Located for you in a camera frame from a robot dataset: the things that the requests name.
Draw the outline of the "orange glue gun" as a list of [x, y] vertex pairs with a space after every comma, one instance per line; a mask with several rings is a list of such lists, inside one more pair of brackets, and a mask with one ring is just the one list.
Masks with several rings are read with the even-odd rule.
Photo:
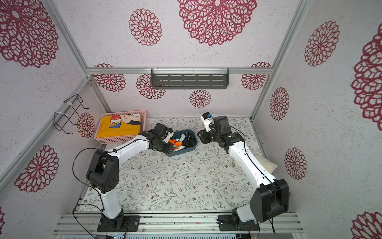
[[183, 140], [181, 138], [179, 139], [170, 139], [169, 143], [173, 145], [174, 148], [180, 147], [183, 145]]

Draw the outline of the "dark teal storage box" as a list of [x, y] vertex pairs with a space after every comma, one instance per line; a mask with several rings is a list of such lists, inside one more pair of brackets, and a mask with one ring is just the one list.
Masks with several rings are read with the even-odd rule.
[[169, 142], [172, 143], [174, 150], [166, 154], [168, 157], [193, 151], [198, 144], [195, 133], [190, 129], [175, 132]]

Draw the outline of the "white glue gun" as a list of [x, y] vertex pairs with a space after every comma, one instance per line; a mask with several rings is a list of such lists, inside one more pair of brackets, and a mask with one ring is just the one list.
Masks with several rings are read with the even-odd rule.
[[173, 144], [174, 151], [179, 151], [185, 148], [182, 141], [171, 140], [171, 143]]

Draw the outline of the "mint green glue gun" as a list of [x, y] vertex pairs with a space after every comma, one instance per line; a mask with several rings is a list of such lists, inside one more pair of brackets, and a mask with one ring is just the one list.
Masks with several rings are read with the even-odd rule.
[[189, 132], [182, 134], [180, 138], [183, 140], [183, 145], [185, 148], [191, 148], [197, 144], [195, 137], [192, 136]]

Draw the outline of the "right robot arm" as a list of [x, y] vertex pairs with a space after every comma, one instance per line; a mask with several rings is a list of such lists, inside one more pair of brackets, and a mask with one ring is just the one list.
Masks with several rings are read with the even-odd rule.
[[251, 222], [261, 223], [288, 211], [289, 186], [283, 179], [278, 180], [261, 165], [251, 152], [245, 135], [229, 124], [226, 116], [213, 117], [209, 112], [201, 116], [205, 129], [197, 133], [203, 144], [216, 142], [242, 168], [255, 192], [249, 203], [233, 209], [231, 221], [235, 229], [251, 229]]

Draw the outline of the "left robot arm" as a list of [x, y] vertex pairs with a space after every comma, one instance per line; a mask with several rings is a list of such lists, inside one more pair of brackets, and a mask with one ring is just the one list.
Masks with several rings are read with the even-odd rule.
[[141, 132], [112, 151], [97, 150], [93, 154], [86, 179], [98, 192], [103, 207], [98, 232], [121, 232], [133, 225], [131, 219], [125, 218], [117, 198], [119, 170], [123, 163], [147, 149], [165, 154], [172, 153], [174, 147], [169, 140], [173, 135], [171, 128], [157, 123], [153, 129]]

